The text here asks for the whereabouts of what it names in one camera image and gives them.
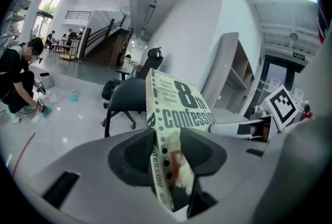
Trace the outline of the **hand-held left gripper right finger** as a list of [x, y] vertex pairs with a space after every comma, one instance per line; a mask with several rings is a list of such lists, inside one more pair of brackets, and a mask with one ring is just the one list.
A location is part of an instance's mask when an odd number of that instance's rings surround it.
[[195, 177], [215, 174], [227, 160], [227, 152], [212, 141], [212, 134], [197, 129], [180, 129], [181, 151]]

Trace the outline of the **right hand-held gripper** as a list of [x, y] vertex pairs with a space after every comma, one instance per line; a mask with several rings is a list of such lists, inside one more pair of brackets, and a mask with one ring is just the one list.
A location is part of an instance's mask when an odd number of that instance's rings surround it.
[[[267, 143], [273, 136], [283, 132], [285, 127], [294, 121], [298, 112], [290, 93], [281, 85], [260, 105], [252, 108], [250, 119], [263, 121], [262, 139]], [[208, 131], [221, 136], [249, 139], [252, 124], [252, 121], [215, 123], [209, 126]]]

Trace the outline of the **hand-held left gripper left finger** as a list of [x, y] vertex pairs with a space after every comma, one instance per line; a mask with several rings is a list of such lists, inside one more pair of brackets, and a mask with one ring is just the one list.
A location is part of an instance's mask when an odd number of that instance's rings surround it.
[[154, 129], [140, 129], [112, 136], [115, 143], [108, 153], [111, 171], [130, 186], [153, 186], [149, 172], [154, 150]]

